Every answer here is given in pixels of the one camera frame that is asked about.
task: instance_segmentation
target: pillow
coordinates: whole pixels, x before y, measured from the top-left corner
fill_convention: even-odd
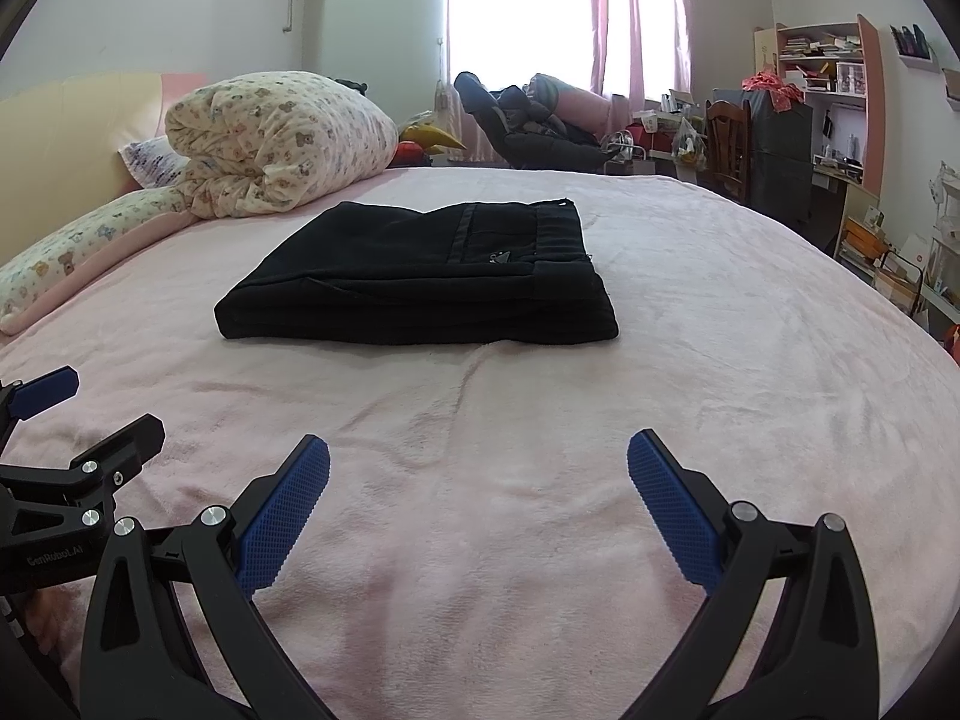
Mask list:
[[[26,330],[97,276],[197,220],[177,190],[124,194],[0,268],[0,333]]]
[[[570,86],[553,76],[533,76],[527,94],[562,121],[586,129],[597,138],[618,132],[627,127],[632,119],[627,98],[621,95],[602,97],[589,89]]]
[[[149,141],[127,143],[120,149],[123,164],[143,189],[158,189],[176,184],[190,161],[180,156],[164,135]]]
[[[289,211],[379,175],[397,150],[397,126],[371,100],[303,71],[198,89],[166,127],[191,157],[178,188],[203,218]]]

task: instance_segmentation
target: plastic bag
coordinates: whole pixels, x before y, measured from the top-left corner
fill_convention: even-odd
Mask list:
[[[673,161],[681,167],[704,170],[707,167],[707,146],[688,119],[680,122],[673,138]]]

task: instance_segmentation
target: pink blanket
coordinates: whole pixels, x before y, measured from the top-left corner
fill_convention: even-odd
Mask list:
[[[374,348],[217,333],[214,303],[339,199],[430,209],[560,196],[580,209],[616,341]],[[147,527],[229,503],[305,433],[329,442],[328,488],[256,603],[344,720],[618,717],[703,598],[627,476],[627,441],[644,427],[770,517],[843,514],[872,595],[885,707],[957,609],[960,368],[781,225],[669,179],[408,170],[289,215],[199,223],[0,350],[5,380],[64,364],[79,395],[18,429],[5,460],[63,466],[154,413],[163,453],[118,495],[117,515]],[[62,610],[72,680],[88,586]]]

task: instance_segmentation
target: storage box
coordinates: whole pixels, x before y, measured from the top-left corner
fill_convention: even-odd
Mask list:
[[[880,259],[890,248],[877,234],[853,218],[844,223],[843,240],[871,262]]]
[[[913,268],[908,271],[914,271],[910,274],[910,280],[916,282],[923,271],[926,270],[930,260],[930,241],[921,238],[916,233],[912,234],[898,252],[899,258],[909,262]]]
[[[917,297],[917,287],[904,278],[879,269],[874,275],[874,289],[902,312],[909,314]]]

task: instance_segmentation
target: red object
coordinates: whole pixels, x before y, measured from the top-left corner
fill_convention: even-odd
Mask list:
[[[790,110],[793,106],[791,100],[797,100],[797,103],[803,102],[803,92],[792,83],[784,83],[781,77],[766,70],[746,79],[743,82],[743,88],[748,92],[755,89],[769,89],[770,100],[774,103],[774,110],[777,113]]]
[[[947,354],[953,357],[953,360],[960,365],[960,324],[954,326],[947,333],[947,342],[944,344]]]
[[[423,146],[413,141],[400,141],[397,143],[397,151],[394,152],[394,160],[387,167],[421,167],[429,164],[430,160]]]
[[[665,132],[647,132],[642,124],[630,124],[627,132],[634,137],[636,146],[643,146],[647,151],[673,151],[673,136]]]

